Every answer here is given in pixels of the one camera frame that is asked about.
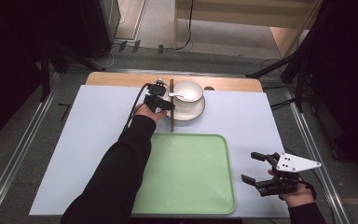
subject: black sleeve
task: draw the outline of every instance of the black sleeve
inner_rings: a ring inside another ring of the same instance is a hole
[[[289,208],[290,221],[292,224],[322,224],[326,223],[316,203]]]
[[[128,223],[150,155],[156,123],[135,116],[103,156],[94,175],[66,209],[62,223]]]

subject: spoon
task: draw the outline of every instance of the spoon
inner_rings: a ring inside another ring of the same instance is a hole
[[[177,93],[177,92],[168,92],[168,95],[171,97],[181,96],[181,97],[185,98],[186,100],[194,100],[194,95],[192,95],[192,94],[181,95],[180,93]]]

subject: aluminum rail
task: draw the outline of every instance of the aluminum rail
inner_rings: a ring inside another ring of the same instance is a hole
[[[28,124],[28,127],[25,130],[25,133],[22,136],[19,144],[17,145],[16,150],[14,151],[9,163],[7,164],[5,171],[0,177],[0,205],[4,200],[12,181],[16,176],[16,173],[19,171],[19,168],[25,158],[28,148],[34,139],[34,136],[39,129],[39,126],[42,123],[43,118],[48,111],[48,108],[50,107],[51,101],[54,98],[54,94],[56,92],[56,84],[59,80],[60,75],[58,73],[55,73],[51,79],[51,92],[49,93],[45,102],[39,103],[39,106],[36,109],[33,118]]]
[[[285,88],[285,91],[288,99],[294,97],[294,95],[287,88]],[[293,115],[295,116],[298,128],[304,139],[307,150],[310,154],[310,158],[314,161],[319,161],[324,164],[322,156],[319,153],[319,149],[317,148],[315,141],[313,140],[312,134],[310,133],[310,129],[308,127],[306,119],[304,118],[304,115],[299,113],[295,103],[291,103],[290,106]],[[333,209],[336,223],[350,223],[345,208],[342,204],[341,198],[339,197],[338,192],[334,187],[334,183],[329,173],[327,172],[326,167],[322,165],[321,168],[315,169],[315,172],[318,174],[319,178],[322,181],[322,184],[324,186],[324,193],[327,198],[327,201],[330,203],[330,206]]]

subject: black curtain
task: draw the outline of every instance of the black curtain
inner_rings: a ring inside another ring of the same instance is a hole
[[[334,144],[358,162],[358,1],[324,3],[334,9],[313,37],[310,85],[343,132]]]
[[[41,83],[39,47],[18,1],[0,1],[0,132]]]

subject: metal rod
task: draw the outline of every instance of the metal rod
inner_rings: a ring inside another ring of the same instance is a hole
[[[142,70],[142,69],[123,69],[114,68],[109,72],[115,73],[135,73],[135,74],[158,74],[158,75],[171,75],[171,76],[190,76],[190,77],[245,77],[244,74],[223,74],[223,73],[195,73],[183,71],[163,71],[163,70]]]
[[[286,96],[290,99],[293,97],[293,94],[285,88]],[[307,125],[307,122],[304,118],[304,115],[298,112],[298,109],[294,103],[290,104],[292,112],[295,116],[298,128],[301,132],[301,135],[304,139],[307,150],[310,154],[310,158],[315,161],[319,161],[324,164],[319,149],[317,148],[315,141],[313,140],[310,129]],[[321,168],[315,170],[318,176],[320,177],[322,184],[324,186],[324,193],[327,201],[330,203],[330,206],[333,209],[334,216],[337,223],[350,223],[347,213],[344,209],[342,201],[338,195],[336,188],[334,187],[333,181],[327,172],[325,165],[322,165]]]

